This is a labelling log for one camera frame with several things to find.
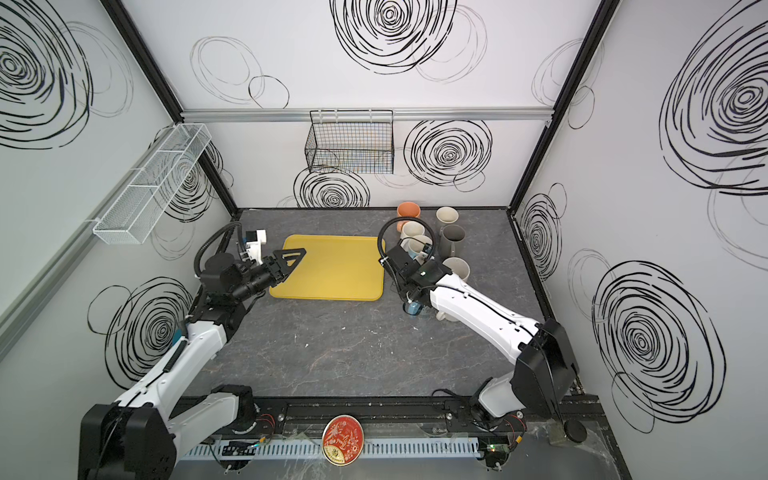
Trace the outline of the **small grey mug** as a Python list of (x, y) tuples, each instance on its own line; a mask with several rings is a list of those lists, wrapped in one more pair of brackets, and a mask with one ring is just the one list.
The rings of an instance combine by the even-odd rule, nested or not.
[(443, 206), (436, 210), (435, 217), (439, 225), (439, 230), (442, 231), (447, 226), (455, 224), (460, 217), (460, 213), (453, 207)]

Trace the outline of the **aluminium wall rail left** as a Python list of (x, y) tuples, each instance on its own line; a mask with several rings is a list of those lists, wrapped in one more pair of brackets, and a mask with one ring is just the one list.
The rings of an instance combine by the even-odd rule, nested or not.
[(122, 195), (141, 165), (149, 159), (147, 150), (128, 170), (96, 208), (80, 222), (67, 241), (56, 251), (33, 280), (1, 314), (1, 360), (4, 360), (23, 338), (30, 326), (56, 296), (95, 245), (92, 228)]

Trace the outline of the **white ribbed mug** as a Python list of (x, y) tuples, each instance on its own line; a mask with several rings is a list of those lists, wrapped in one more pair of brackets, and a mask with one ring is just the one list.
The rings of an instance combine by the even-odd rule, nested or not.
[(412, 238), (418, 235), (424, 235), (425, 231), (426, 229), (421, 223), (416, 221), (407, 221), (402, 225), (400, 237), (402, 239)]

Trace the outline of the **large grey-beige mug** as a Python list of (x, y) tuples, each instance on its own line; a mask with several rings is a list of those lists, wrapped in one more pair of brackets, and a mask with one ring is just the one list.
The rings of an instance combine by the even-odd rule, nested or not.
[(459, 257), (466, 239), (463, 227), (451, 224), (441, 230), (439, 255), (441, 258)]

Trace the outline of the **black corner frame post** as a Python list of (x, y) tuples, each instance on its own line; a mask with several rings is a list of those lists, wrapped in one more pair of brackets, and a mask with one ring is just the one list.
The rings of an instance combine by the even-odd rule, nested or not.
[[(124, 43), (127, 45), (171, 120), (174, 123), (182, 123), (184, 109), (164, 74), (161, 72), (158, 63), (150, 52), (123, 2), (120, 0), (100, 0), (99, 3), (118, 30)], [(233, 219), (238, 219), (240, 209), (237, 207), (229, 188), (225, 186), (221, 175), (215, 168), (212, 157), (208, 153), (203, 153), (199, 163), (226, 211)]]
[(549, 147), (576, 95), (580, 82), (585, 78), (588, 67), (591, 65), (619, 5), (619, 0), (603, 0), (599, 3), (587, 33), (577, 51), (577, 55), (565, 77), (564, 85), (561, 87), (554, 103), (551, 120), (543, 129), (507, 208), (509, 214), (515, 215), (521, 208), (525, 194), (544, 161)]

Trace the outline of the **blue butterfly mug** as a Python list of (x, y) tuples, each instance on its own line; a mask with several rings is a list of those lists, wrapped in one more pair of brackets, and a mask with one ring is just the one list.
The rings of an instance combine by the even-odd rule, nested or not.
[(416, 300), (406, 300), (403, 303), (403, 311), (410, 316), (418, 316), (423, 310), (428, 309), (430, 305)]

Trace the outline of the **black corner frame post left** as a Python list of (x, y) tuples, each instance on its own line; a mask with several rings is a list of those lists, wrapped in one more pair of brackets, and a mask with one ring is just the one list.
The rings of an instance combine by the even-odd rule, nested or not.
[[(161, 72), (158, 63), (150, 52), (123, 2), (120, 0), (100, 0), (99, 3), (118, 30), (124, 43), (127, 45), (171, 120), (174, 123), (182, 123), (184, 109), (164, 74)], [(212, 157), (208, 153), (203, 153), (199, 163), (226, 211), (233, 219), (238, 219), (240, 209), (237, 207), (229, 188), (225, 186), (221, 175), (215, 168)]]

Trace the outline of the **aluminium wall rail back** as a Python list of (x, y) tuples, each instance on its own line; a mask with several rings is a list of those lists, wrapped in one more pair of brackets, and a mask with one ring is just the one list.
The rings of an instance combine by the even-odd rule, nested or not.
[(396, 107), (363, 108), (238, 108), (185, 110), (186, 122), (367, 122), (484, 120), (484, 121), (548, 121), (554, 110), (545, 106), (530, 107)]

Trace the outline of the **black corner frame post right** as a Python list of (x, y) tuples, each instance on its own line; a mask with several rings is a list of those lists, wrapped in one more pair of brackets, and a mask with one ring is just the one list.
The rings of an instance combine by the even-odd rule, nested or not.
[(515, 215), (521, 208), (525, 194), (544, 161), (549, 147), (576, 95), (580, 82), (585, 78), (588, 67), (591, 65), (619, 5), (619, 0), (603, 0), (599, 3), (587, 33), (577, 51), (577, 55), (565, 77), (564, 85), (561, 87), (554, 103), (551, 120), (543, 129), (507, 208), (509, 214)]

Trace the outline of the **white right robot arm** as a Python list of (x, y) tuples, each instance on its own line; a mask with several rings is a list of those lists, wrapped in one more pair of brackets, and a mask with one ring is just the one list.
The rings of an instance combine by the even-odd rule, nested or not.
[(565, 328), (555, 319), (522, 316), (471, 287), (430, 256), (412, 258), (397, 245), (381, 250), (380, 264), (394, 280), (406, 311), (431, 307), (478, 334), (509, 361), (511, 370), (485, 381), (469, 400), (477, 422), (492, 423), (528, 410), (560, 420), (560, 403), (578, 374)]

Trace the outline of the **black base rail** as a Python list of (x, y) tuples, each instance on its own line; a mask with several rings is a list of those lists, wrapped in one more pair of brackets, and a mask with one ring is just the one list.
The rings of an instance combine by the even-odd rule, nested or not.
[(480, 433), (483, 430), (522, 432), (524, 426), (546, 422), (547, 416), (531, 409), (516, 410), (499, 420), (480, 421), (471, 413), (465, 396), (434, 395), (405, 397), (256, 397), (256, 431), (289, 435), (300, 428), (318, 434), (339, 415), (350, 415), (363, 426), (374, 424), (420, 424), (450, 433)]

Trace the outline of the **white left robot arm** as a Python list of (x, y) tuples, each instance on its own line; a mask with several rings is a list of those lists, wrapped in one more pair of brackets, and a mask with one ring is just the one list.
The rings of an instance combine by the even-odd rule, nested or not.
[(293, 273), (303, 248), (276, 250), (260, 261), (218, 253), (195, 258), (203, 286), (187, 332), (133, 387), (97, 404), (80, 427), (80, 479), (167, 479), (191, 449), (222, 428), (250, 432), (259, 415), (250, 387), (221, 385), (177, 412), (183, 394), (233, 338), (257, 297)]

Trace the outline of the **orange mug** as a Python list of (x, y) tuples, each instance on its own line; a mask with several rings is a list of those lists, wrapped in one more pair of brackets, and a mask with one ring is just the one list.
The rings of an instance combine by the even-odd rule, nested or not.
[(402, 202), (397, 207), (397, 216), (400, 218), (419, 218), (421, 215), (421, 208), (415, 202)]

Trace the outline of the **speckled white mug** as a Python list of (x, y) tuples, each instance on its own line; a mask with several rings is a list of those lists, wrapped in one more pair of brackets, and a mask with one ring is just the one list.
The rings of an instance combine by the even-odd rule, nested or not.
[(466, 282), (471, 275), (470, 265), (462, 258), (450, 257), (443, 261), (443, 265), (448, 267), (462, 281)]

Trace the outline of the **cream mug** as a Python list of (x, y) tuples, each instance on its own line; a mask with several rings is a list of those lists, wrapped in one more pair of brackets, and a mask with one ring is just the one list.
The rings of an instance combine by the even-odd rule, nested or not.
[(457, 322), (457, 319), (449, 315), (448, 313), (444, 311), (438, 311), (435, 315), (436, 319), (438, 321), (448, 321), (448, 322)]

